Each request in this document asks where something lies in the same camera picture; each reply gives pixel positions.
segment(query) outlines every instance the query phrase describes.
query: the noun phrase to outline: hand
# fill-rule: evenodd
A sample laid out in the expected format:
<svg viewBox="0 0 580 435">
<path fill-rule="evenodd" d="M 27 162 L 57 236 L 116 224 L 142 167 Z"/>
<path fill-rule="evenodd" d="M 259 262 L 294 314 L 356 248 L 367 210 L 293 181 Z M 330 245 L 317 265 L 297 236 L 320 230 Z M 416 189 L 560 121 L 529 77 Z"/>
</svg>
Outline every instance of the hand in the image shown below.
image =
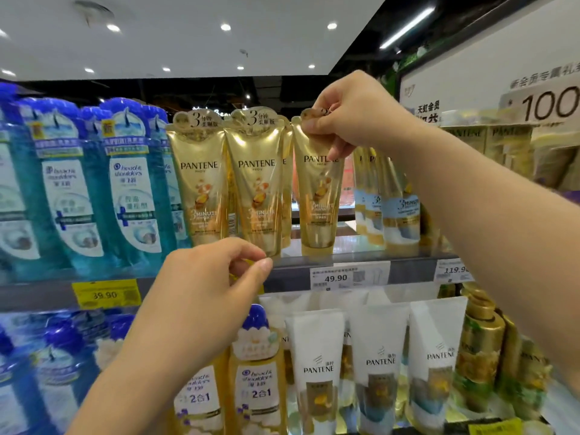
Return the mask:
<svg viewBox="0 0 580 435">
<path fill-rule="evenodd" d="M 171 252 L 119 358 L 149 361 L 149 371 L 181 388 L 234 340 L 271 270 L 272 259 L 239 238 Z M 231 286 L 229 273 L 239 278 Z"/>
<path fill-rule="evenodd" d="M 307 133 L 336 134 L 329 160 L 348 156 L 355 146 L 377 148 L 389 155 L 397 143 L 411 138 L 413 129 L 426 126 L 360 70 L 326 87 L 313 108 L 332 111 L 302 123 Z"/>
</svg>

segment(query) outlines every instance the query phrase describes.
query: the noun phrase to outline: white ceiling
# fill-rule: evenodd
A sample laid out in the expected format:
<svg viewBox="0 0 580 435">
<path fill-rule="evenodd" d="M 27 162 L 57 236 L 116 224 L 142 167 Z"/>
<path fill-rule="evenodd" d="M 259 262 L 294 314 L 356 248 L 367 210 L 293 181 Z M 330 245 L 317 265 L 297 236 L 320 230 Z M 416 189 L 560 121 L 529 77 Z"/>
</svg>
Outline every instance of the white ceiling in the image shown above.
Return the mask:
<svg viewBox="0 0 580 435">
<path fill-rule="evenodd" d="M 0 68 L 17 76 L 0 77 L 323 75 L 385 0 L 91 0 L 114 13 L 120 34 L 87 26 L 73 1 L 2 0 L 0 29 L 10 38 L 0 37 Z"/>
</svg>

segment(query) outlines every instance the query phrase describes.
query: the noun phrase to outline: smoke detector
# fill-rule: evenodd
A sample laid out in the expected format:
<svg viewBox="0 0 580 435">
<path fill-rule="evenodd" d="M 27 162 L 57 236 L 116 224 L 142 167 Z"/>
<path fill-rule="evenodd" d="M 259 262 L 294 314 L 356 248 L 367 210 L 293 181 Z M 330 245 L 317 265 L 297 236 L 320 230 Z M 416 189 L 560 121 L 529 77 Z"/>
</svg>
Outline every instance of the smoke detector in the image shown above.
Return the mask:
<svg viewBox="0 0 580 435">
<path fill-rule="evenodd" d="M 115 18 L 110 9 L 89 0 L 75 0 L 72 5 L 89 26 L 91 24 L 107 24 Z"/>
</svg>

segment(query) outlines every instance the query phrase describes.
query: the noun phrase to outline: ceiling light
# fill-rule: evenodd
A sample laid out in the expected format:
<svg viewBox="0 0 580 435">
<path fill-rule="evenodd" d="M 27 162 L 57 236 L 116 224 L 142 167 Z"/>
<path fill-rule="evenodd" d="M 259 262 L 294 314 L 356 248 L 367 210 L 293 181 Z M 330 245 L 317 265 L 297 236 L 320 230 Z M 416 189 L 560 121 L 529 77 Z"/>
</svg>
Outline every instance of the ceiling light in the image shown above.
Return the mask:
<svg viewBox="0 0 580 435">
<path fill-rule="evenodd" d="M 409 22 L 409 24 L 407 24 L 404 28 L 402 28 L 401 30 L 399 30 L 391 38 L 389 38 L 387 41 L 385 41 L 384 43 L 382 43 L 381 44 L 381 47 L 379 47 L 379 48 L 381 50 L 385 50 L 387 47 L 389 47 L 391 44 L 393 44 L 397 39 L 401 38 L 409 30 L 411 30 L 412 28 L 414 28 L 418 23 L 420 23 L 425 18 L 427 18 L 428 16 L 430 16 L 430 14 L 433 13 L 434 10 L 435 10 L 434 7 L 428 7 L 427 9 L 425 9 L 423 12 L 421 12 L 419 15 L 417 15 L 415 18 L 413 18 Z"/>
</svg>

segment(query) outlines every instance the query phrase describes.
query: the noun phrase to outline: white price tag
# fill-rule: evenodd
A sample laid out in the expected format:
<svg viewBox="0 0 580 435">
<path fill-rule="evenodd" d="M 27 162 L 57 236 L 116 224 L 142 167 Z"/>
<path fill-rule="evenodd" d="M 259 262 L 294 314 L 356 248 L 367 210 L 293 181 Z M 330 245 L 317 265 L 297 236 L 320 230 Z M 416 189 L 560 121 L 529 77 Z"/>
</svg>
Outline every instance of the white price tag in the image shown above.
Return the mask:
<svg viewBox="0 0 580 435">
<path fill-rule="evenodd" d="M 560 76 L 513 90 L 499 100 L 499 108 L 513 110 L 513 122 L 563 122 L 580 115 L 580 73 Z"/>
<path fill-rule="evenodd" d="M 332 267 L 314 267 L 310 269 L 310 289 L 329 291 L 387 285 L 390 271 L 391 261 L 337 263 Z"/>
<path fill-rule="evenodd" d="M 433 278 L 436 284 L 454 284 L 474 281 L 461 258 L 438 259 Z"/>
</svg>

